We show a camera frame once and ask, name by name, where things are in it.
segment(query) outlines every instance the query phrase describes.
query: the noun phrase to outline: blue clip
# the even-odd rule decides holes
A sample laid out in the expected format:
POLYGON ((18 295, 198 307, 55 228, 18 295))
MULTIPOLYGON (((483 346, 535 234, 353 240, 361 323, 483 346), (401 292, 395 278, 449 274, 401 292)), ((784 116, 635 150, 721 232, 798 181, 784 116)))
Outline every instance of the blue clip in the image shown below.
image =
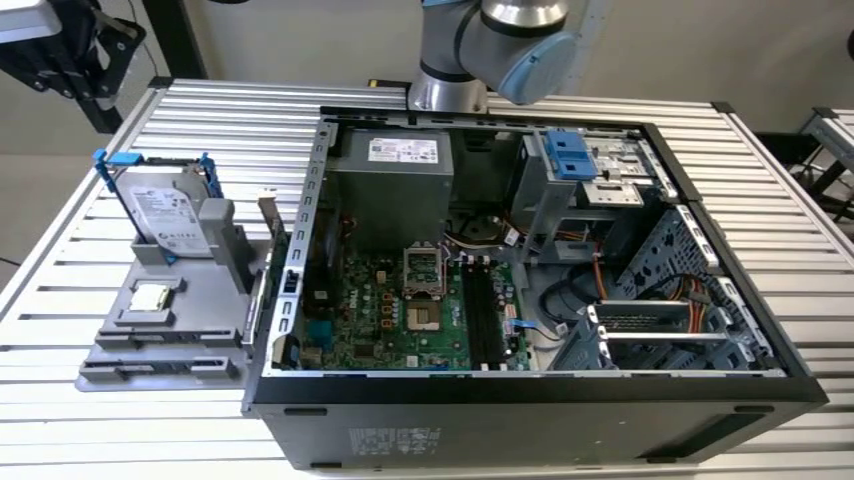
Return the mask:
POLYGON ((557 165, 555 176, 561 180, 593 180, 599 174, 597 164, 587 153, 583 137, 575 132, 546 132, 546 153, 557 165))
POLYGON ((95 171, 98 172, 102 179, 104 180, 104 183, 107 184, 107 190, 110 190, 110 193, 116 193, 116 190, 118 190, 116 182, 112 179, 112 176, 110 175, 110 170, 107 168, 107 150, 104 150, 103 148, 99 148, 98 150, 95 150, 95 153, 92 154, 92 159, 95 160, 95 171))
POLYGON ((537 328, 537 322, 526 322, 525 320, 519 320, 518 318, 513 318, 510 320, 510 324, 514 327, 519 328, 537 328))
POLYGON ((112 167, 134 167, 143 163, 144 160, 142 153, 118 152, 112 154, 107 163, 112 167))
MULTIPOLYGON (((136 155, 139 157, 138 163, 143 159, 143 156, 139 153, 126 154, 126 155, 128 155, 128 157, 123 157, 120 160, 122 162, 130 161, 128 160, 130 155, 136 155)), ((131 224, 134 225, 134 230, 136 230, 136 236, 139 237, 139 241, 142 243, 148 243, 146 241, 146 235, 143 235, 143 231, 139 228, 136 221, 134 220, 131 209, 128 208, 127 203, 124 203, 124 198, 122 198, 122 194, 119 193, 119 187, 116 187, 116 180, 112 178, 112 175, 110 175, 110 169, 107 168, 107 165, 114 165, 114 162, 112 162, 112 158, 107 160, 107 150, 104 150, 103 148, 99 148, 98 150, 95 150, 95 153, 92 154, 92 159, 95 160, 95 171, 98 172, 100 177, 104 179, 104 183, 107 184, 107 190, 110 190, 110 193, 114 193, 116 195, 116 199, 119 200, 122 209, 124 210, 124 213, 127 214, 128 219, 131 220, 131 224)))
POLYGON ((211 191, 211 196, 215 198, 223 198, 223 188, 219 184, 219 177, 216 176, 216 164, 214 163, 214 159, 208 157, 208 152, 202 154, 199 166, 204 170, 204 175, 208 179, 208 190, 211 191))

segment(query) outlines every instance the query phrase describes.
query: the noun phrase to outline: gray robot arm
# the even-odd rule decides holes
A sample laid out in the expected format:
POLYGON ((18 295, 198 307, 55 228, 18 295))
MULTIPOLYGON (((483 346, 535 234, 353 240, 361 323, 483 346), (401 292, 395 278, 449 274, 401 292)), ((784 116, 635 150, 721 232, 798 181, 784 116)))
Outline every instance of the gray robot arm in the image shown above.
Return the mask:
POLYGON ((569 0, 423 0, 414 110, 483 112, 486 87, 517 104, 554 93, 569 76, 569 0))

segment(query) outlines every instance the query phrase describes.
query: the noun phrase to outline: metal case frame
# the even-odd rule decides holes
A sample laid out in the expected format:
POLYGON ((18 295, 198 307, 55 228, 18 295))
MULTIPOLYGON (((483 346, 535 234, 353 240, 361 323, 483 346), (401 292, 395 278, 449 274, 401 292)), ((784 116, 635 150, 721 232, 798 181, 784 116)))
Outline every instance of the metal case frame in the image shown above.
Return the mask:
MULTIPOLYGON (((662 161, 679 200, 718 255, 721 271, 742 294, 788 376, 762 378, 746 372, 745 376, 728 378, 670 374, 625 377, 619 373, 599 378, 295 377, 273 375, 258 362, 244 407, 264 418, 297 468, 697 462, 828 402, 655 125, 338 108, 323 108, 322 114, 327 118, 315 137, 289 260, 305 258, 307 252, 330 138, 339 123, 387 127, 390 118, 406 116, 410 126, 433 128, 451 123, 465 128, 515 131, 545 130, 547 126, 635 128, 662 161), (650 418, 658 419, 657 433, 642 427, 650 418), (615 428, 605 425, 603 419, 610 419, 609 425, 613 420, 615 425, 633 427, 615 428), (497 424, 505 428, 483 431, 497 424), (413 434, 415 429, 423 429, 421 434, 435 440, 422 452, 430 457, 361 448, 367 430, 383 431, 394 438, 405 431, 413 434), (473 435, 482 445, 471 445, 473 435)), ((267 342, 270 330, 294 328, 302 273, 299 267, 289 267, 286 277, 294 275, 297 281, 290 289, 287 282, 283 284, 275 317, 260 342, 267 342)))

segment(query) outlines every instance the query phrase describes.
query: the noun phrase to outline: green circuit board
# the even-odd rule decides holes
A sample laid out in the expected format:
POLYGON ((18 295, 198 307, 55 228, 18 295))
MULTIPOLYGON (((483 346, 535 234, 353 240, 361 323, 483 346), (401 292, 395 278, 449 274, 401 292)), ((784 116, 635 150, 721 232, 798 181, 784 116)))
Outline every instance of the green circuit board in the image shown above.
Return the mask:
MULTIPOLYGON (((343 265, 341 305, 333 318, 323 369, 470 370, 461 268, 459 264, 446 267, 441 301, 407 299, 402 293, 403 255, 351 254, 343 265)), ((491 277, 497 291, 501 288, 505 292, 513 285, 507 265, 499 264, 491 277)), ((506 301, 518 311, 515 299, 506 301)), ((497 304, 497 321, 503 320, 503 307, 497 304)), ((507 368, 527 370, 525 338, 521 335, 517 339, 518 350, 507 356, 507 368)))

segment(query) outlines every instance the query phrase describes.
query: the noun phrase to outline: metal table surface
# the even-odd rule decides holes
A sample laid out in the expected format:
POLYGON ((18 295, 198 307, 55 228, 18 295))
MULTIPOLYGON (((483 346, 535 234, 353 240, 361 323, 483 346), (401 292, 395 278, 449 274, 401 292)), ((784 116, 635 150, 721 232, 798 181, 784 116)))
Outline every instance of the metal table surface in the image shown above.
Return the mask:
POLYGON ((817 108, 804 132, 816 136, 845 168, 854 171, 854 110, 817 108))
MULTIPOLYGON (((176 81, 150 90, 110 151, 210 152, 250 235, 259 188, 293 218, 318 107, 403 108, 398 89, 176 81)), ((736 115, 708 103, 554 97, 497 114, 654 122, 766 301, 821 378, 830 404, 700 465, 301 473, 362 478, 830 480, 854 477, 854 247, 736 115)), ((293 474, 242 391, 79 393, 95 331, 132 261, 132 228, 92 173, 0 294, 0 477, 228 478, 293 474)))

